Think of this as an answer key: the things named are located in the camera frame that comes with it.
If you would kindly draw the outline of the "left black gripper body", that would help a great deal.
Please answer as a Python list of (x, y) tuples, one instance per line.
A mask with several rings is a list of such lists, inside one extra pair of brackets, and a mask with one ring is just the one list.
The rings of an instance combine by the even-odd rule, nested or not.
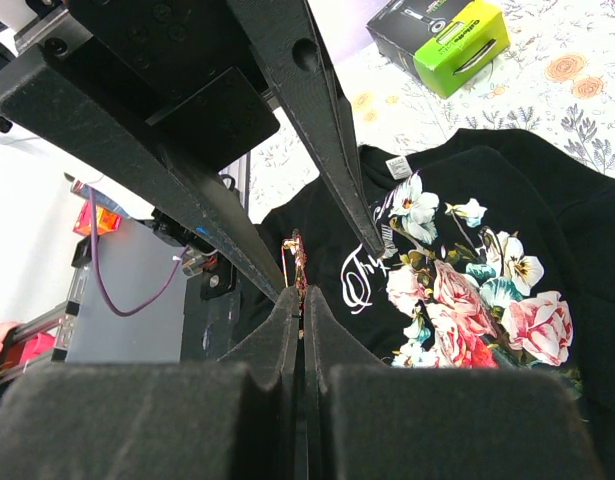
[(248, 39), (223, 1), (69, 1), (36, 45), (219, 171), (278, 131)]

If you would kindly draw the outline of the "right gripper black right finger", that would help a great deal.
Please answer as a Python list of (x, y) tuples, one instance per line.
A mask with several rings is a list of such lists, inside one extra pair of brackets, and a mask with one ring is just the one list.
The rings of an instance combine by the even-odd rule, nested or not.
[(376, 477), (365, 464), (384, 437), (384, 419), (369, 382), (386, 366), (336, 320), (316, 286), (304, 300), (304, 352), (308, 477)]

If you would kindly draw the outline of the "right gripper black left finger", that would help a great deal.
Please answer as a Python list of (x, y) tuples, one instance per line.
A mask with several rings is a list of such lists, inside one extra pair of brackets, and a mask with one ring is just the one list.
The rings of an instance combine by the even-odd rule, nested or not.
[(294, 287), (220, 362), (247, 370), (236, 421), (233, 479), (292, 479), (295, 463), (300, 301)]

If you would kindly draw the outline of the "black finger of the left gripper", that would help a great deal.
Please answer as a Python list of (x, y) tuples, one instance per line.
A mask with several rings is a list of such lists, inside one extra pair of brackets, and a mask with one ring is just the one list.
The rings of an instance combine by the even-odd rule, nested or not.
[(230, 1), (269, 88), (351, 229), (374, 258), (384, 242), (363, 191), (351, 105), (306, 1)]
[(0, 70), (0, 114), (146, 200), (278, 299), (280, 268), (218, 174), (41, 46)]

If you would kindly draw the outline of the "red leaf brooch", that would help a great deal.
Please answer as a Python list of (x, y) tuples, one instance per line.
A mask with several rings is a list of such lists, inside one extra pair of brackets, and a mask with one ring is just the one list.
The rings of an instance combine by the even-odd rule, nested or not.
[(308, 289), (308, 282), (305, 274), (307, 256), (301, 234), (298, 229), (292, 231), (290, 238), (286, 238), (281, 244), (281, 260), (285, 286), (289, 287), (289, 275), (287, 268), (286, 253), (290, 253), (294, 259), (294, 283), (293, 287), (297, 291), (299, 302), (299, 329), (298, 338), (304, 339), (304, 302)]

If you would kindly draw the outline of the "black floral print t-shirt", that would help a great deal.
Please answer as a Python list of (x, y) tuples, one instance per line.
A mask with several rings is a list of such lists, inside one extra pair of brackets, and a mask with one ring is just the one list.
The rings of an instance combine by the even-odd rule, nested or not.
[(359, 156), (383, 255), (315, 180), (258, 225), (273, 257), (298, 232), (308, 282), (390, 366), (556, 374), (615, 479), (615, 179), (524, 130)]

